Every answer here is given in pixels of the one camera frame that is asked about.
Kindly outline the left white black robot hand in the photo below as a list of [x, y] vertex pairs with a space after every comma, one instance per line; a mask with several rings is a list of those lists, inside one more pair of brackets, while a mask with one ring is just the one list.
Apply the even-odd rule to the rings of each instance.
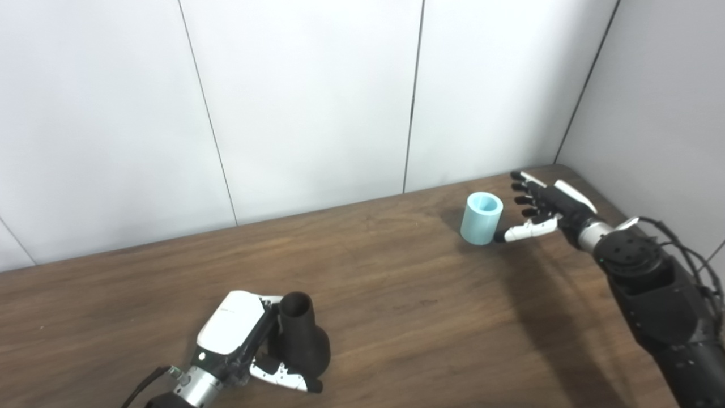
[[320, 393], [331, 361], [327, 333], [316, 322], [310, 295], [257, 295], [233, 290], [204, 324], [180, 385], [193, 405], [223, 388], [257, 378], [272, 385]]

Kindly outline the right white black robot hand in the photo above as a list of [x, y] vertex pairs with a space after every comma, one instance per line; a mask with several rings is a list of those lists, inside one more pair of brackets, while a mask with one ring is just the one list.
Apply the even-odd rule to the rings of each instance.
[[510, 177], [515, 181], [511, 184], [512, 190], [524, 193], [515, 197], [514, 202], [528, 206], [521, 211], [526, 221], [497, 230], [493, 241], [509, 243], [560, 231], [570, 245], [581, 250], [580, 234], [598, 218], [592, 202], [562, 179], [549, 185], [525, 171], [513, 171]]

